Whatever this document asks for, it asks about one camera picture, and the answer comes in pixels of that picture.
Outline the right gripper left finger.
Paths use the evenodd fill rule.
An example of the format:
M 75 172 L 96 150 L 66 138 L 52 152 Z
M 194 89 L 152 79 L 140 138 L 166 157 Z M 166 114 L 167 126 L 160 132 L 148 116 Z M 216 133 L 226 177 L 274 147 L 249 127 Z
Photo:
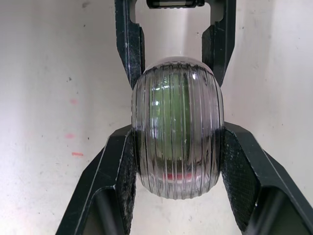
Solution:
M 58 235 L 128 235 L 133 219 L 136 165 L 132 129 L 114 131 L 83 171 Z

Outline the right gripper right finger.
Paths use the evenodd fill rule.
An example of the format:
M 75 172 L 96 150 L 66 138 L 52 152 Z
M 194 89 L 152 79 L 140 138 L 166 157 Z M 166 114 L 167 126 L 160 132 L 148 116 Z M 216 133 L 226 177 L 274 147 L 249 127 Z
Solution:
M 311 235 L 313 209 L 294 180 L 255 137 L 225 123 L 223 183 L 244 235 Z

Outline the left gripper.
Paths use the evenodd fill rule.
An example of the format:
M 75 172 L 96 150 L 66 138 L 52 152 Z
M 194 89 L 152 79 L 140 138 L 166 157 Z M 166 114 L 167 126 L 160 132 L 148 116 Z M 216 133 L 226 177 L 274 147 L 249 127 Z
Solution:
M 201 60 L 213 71 L 221 86 L 235 46 L 236 0 L 207 0 L 210 26 L 201 37 Z M 150 9 L 195 8 L 204 0 L 146 0 Z M 116 46 L 133 89 L 145 71 L 142 27 L 135 22 L 135 0 L 115 0 Z

